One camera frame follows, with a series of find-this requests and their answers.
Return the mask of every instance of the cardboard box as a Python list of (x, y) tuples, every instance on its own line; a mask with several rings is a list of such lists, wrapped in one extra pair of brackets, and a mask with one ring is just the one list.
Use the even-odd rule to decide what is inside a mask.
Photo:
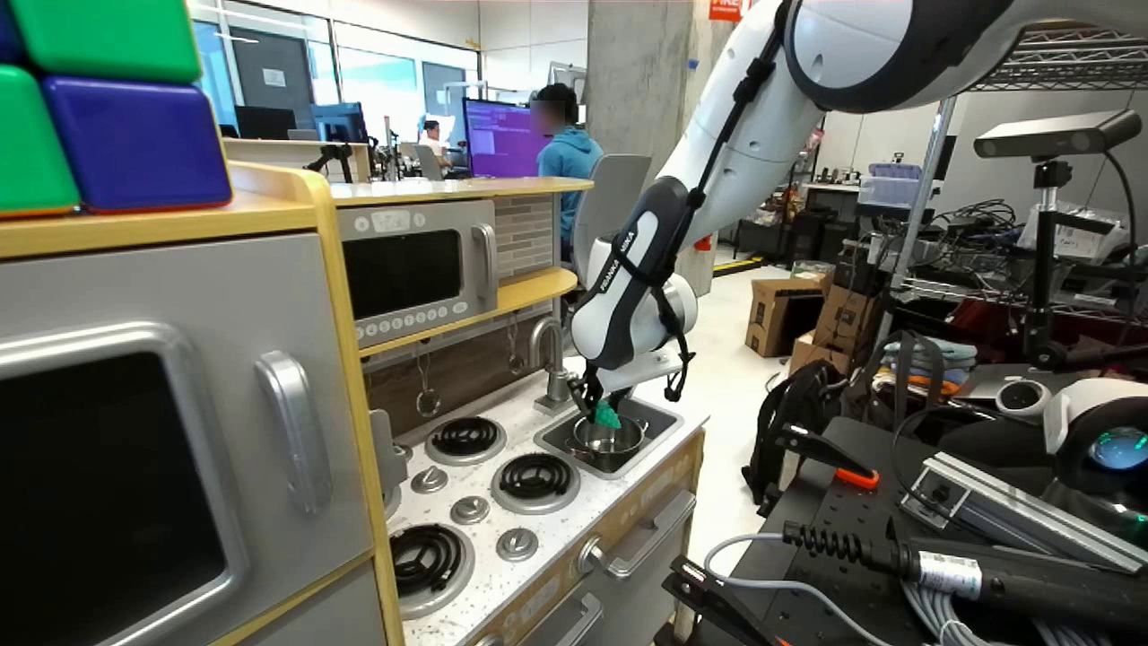
[(753, 280), (747, 345), (758, 357), (788, 357), (793, 341), (819, 322), (824, 280)]
[(814, 345), (845, 351), (845, 357), (865, 357), (880, 333), (880, 322), (883, 322), (880, 297), (865, 297), (845, 289), (830, 289), (819, 316)]
[(808, 368), (808, 362), (830, 362), (830, 368), (837, 368), (838, 375), (851, 375), (851, 369), (857, 368), (854, 357), (834, 351), (834, 348), (824, 348), (824, 345), (814, 345), (814, 333), (795, 338), (793, 357), (788, 357), (788, 375), (795, 375), (795, 369)]

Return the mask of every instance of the microwave window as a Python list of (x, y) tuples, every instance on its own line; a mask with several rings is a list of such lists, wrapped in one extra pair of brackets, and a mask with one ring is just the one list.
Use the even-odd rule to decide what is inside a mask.
[(456, 230), (349, 242), (346, 259), (354, 320), (446, 301), (464, 292), (464, 237)]
[(99, 642), (227, 570), (159, 357), (0, 380), (4, 642)]

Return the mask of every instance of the person in blue shirt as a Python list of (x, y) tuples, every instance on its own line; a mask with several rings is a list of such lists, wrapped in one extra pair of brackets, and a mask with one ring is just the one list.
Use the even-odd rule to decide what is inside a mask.
[[(579, 125), (579, 92), (564, 84), (554, 84), (531, 97), (531, 107), (537, 113), (537, 128), (550, 137), (537, 156), (537, 175), (591, 179), (602, 163), (602, 149), (585, 133), (585, 125)], [(573, 263), (579, 202), (581, 194), (561, 198), (564, 263)]]

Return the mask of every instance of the chair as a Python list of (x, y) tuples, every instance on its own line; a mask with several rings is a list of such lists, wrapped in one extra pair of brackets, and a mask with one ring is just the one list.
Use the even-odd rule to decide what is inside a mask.
[(608, 156), (597, 170), (597, 188), (581, 194), (573, 214), (573, 268), (587, 289), (587, 252), (597, 242), (616, 237), (640, 206), (645, 188), (649, 157), (640, 156)]

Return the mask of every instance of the stove burner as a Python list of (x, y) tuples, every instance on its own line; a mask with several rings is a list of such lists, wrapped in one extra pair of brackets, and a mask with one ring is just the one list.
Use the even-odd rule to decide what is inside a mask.
[(390, 534), (390, 558), (405, 616), (446, 606), (472, 573), (472, 545), (441, 523), (415, 523)]
[(498, 534), (496, 552), (509, 564), (531, 560), (537, 552), (537, 534), (527, 527), (512, 527), (512, 531)]
[(527, 452), (496, 474), (492, 496), (517, 513), (550, 513), (573, 499), (579, 469), (554, 452)]
[(452, 478), (450, 478), (446, 469), (431, 466), (431, 469), (415, 474), (415, 481), (413, 481), (408, 490), (421, 491), (421, 496), (428, 496), (428, 491), (446, 490), (450, 481), (452, 481)]
[(456, 505), (452, 505), (452, 522), (456, 523), (480, 523), (486, 518), (487, 518), (487, 499), (480, 499), (480, 496), (465, 496), (465, 499), (458, 499)]
[(506, 436), (498, 424), (486, 415), (464, 415), (446, 424), (441, 431), (431, 436), (428, 457), (435, 464), (480, 464), (496, 457), (506, 447)]

